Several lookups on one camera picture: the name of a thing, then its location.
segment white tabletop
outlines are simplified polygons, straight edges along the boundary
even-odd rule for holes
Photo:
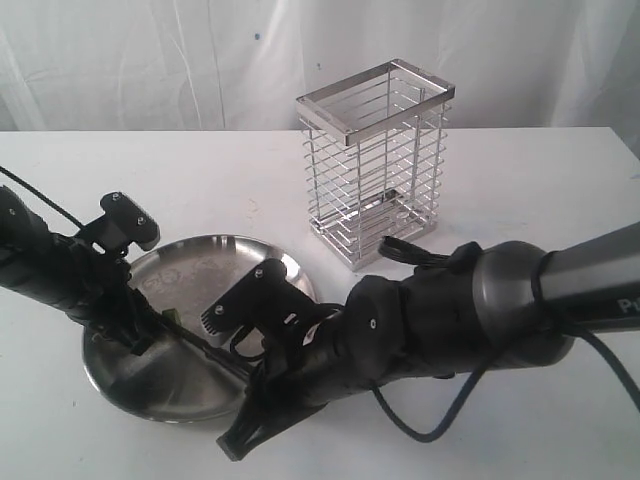
[[[453,130],[447,145],[440,224],[418,241],[432,251],[509,239],[561,249],[640,218],[640,163],[608,128]],[[122,190],[157,220],[163,243],[237,233],[283,247],[324,301],[344,301],[366,273],[410,275],[387,260],[353,274],[309,232],[302,156],[296,132],[0,134],[0,163],[82,221],[101,214],[104,193]],[[73,232],[15,191],[52,230]],[[64,315],[0,291],[0,478],[638,478],[640,418],[580,343],[559,365],[488,374],[434,444],[405,437],[361,394],[231,463],[215,443],[229,418],[167,425],[107,403],[83,371],[80,333]],[[640,378],[640,335],[605,340]],[[428,430],[463,377],[384,390]]]

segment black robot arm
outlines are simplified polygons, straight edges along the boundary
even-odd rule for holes
[[[418,264],[414,274],[399,282],[366,276],[344,307],[316,305],[288,286],[284,265],[267,260],[204,314],[210,327],[257,328],[265,337],[245,403],[218,440],[231,459],[328,402],[368,390],[405,432],[432,441],[485,370],[552,365],[581,332],[640,326],[640,223],[561,252],[470,243],[446,257],[392,238],[380,251]],[[432,434],[406,427],[378,390],[403,377],[464,372],[473,372],[469,387]],[[640,408],[635,384],[625,387]]]

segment white curtain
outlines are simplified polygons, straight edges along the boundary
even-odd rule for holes
[[[452,127],[609,125],[640,155],[637,0],[0,0],[0,129],[297,128],[395,57]]]

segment metal plate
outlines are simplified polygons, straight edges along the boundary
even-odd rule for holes
[[[315,299],[293,258],[260,240],[234,235],[195,237],[154,250],[133,262],[130,285],[157,311],[178,310],[185,328],[225,346],[228,338],[206,333],[200,315],[266,258],[282,260],[287,280]],[[235,411],[242,400],[241,381],[170,337],[136,357],[85,330],[83,360],[91,383],[107,400],[149,420],[206,420]]]

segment wire rack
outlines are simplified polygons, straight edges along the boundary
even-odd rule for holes
[[[435,226],[453,85],[393,60],[297,99],[313,230],[352,269]]]

